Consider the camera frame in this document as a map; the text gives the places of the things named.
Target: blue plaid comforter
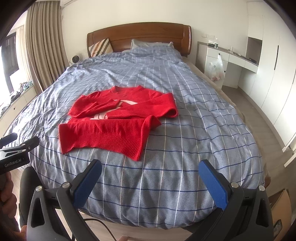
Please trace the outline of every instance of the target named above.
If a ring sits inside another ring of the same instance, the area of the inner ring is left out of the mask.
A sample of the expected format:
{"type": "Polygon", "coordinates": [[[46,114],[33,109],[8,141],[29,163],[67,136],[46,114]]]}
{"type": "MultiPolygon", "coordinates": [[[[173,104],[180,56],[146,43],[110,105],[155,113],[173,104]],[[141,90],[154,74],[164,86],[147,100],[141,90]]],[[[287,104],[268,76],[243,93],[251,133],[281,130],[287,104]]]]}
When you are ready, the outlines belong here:
{"type": "Polygon", "coordinates": [[[18,133],[13,146],[40,138],[30,160],[47,188],[73,180],[92,159],[99,159],[102,175],[82,211],[130,226],[170,229],[207,217],[215,203],[198,175],[203,159],[243,187],[263,182],[260,152],[236,110],[190,70],[179,52],[166,46],[106,54],[67,68],[8,132],[18,133]],[[97,148],[62,155],[58,126],[70,118],[75,100],[113,85],[171,92],[179,116],[161,119],[138,162],[97,148]]]}

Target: curtain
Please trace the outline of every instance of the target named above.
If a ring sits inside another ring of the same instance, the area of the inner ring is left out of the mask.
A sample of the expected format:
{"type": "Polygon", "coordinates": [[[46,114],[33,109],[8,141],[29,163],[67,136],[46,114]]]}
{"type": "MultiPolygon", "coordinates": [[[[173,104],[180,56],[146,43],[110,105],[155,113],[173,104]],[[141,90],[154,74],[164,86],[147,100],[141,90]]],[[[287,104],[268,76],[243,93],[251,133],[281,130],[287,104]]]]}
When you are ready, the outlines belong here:
{"type": "Polygon", "coordinates": [[[19,69],[22,71],[24,76],[24,81],[28,82],[32,80],[30,73],[28,55],[27,55],[27,45],[25,38],[24,26],[21,26],[17,29],[16,38],[15,38],[15,51],[17,54],[17,63],[19,69]]]}
{"type": "Polygon", "coordinates": [[[69,66],[62,39],[59,1],[39,1],[28,10],[26,42],[37,94],[52,85],[69,66]]]}

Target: pile of clothes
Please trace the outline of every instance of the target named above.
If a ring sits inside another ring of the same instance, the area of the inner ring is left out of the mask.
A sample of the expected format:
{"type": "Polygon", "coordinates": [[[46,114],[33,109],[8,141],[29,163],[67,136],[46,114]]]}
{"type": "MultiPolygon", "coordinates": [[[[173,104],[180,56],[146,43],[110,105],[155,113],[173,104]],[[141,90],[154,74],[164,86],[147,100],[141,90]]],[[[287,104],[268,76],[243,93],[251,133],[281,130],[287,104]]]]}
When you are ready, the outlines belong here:
{"type": "Polygon", "coordinates": [[[20,88],[17,91],[13,91],[10,94],[10,100],[8,100],[6,103],[3,103],[1,105],[1,110],[0,110],[0,118],[3,116],[5,111],[11,106],[11,104],[18,98],[20,95],[27,90],[30,86],[33,85],[33,81],[28,81],[20,84],[20,88]]]}

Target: baseboard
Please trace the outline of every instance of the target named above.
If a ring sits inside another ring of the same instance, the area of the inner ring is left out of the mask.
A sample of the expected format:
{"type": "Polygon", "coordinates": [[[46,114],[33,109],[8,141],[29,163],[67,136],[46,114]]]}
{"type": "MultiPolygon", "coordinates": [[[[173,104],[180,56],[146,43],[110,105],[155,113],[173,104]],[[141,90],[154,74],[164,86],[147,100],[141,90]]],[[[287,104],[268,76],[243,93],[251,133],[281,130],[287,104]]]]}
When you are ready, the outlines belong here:
{"type": "Polygon", "coordinates": [[[274,136],[276,137],[279,145],[281,146],[281,148],[283,149],[285,147],[285,144],[283,142],[283,140],[281,139],[280,135],[278,134],[277,130],[275,129],[274,125],[270,122],[270,120],[268,119],[268,117],[266,116],[266,114],[260,109],[260,107],[251,99],[250,96],[248,96],[246,94],[246,92],[244,92],[240,87],[237,88],[242,95],[251,103],[251,105],[259,112],[259,114],[262,116],[263,120],[266,122],[266,124],[269,126],[269,128],[271,129],[272,133],[274,134],[274,136]]]}

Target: metal bolt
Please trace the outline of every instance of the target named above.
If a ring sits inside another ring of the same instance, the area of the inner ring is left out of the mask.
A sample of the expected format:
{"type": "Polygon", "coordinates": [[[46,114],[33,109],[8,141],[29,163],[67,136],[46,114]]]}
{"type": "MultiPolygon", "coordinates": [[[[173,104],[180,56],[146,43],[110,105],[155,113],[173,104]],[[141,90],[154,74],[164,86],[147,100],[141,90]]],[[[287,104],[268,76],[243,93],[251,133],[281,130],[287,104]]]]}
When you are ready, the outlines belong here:
{"type": "Polygon", "coordinates": [[[37,192],[40,192],[42,190],[42,186],[37,186],[35,189],[37,192]]]}
{"type": "Polygon", "coordinates": [[[69,182],[65,182],[62,184],[62,187],[63,188],[68,188],[70,186],[70,183],[69,182]]]}
{"type": "Polygon", "coordinates": [[[238,185],[236,182],[232,182],[232,183],[231,183],[231,186],[232,186],[233,188],[238,188],[238,187],[239,187],[239,185],[238,185]]]}
{"type": "Polygon", "coordinates": [[[260,190],[260,191],[265,191],[265,187],[263,187],[263,186],[260,185],[260,186],[259,186],[259,190],[260,190]]]}

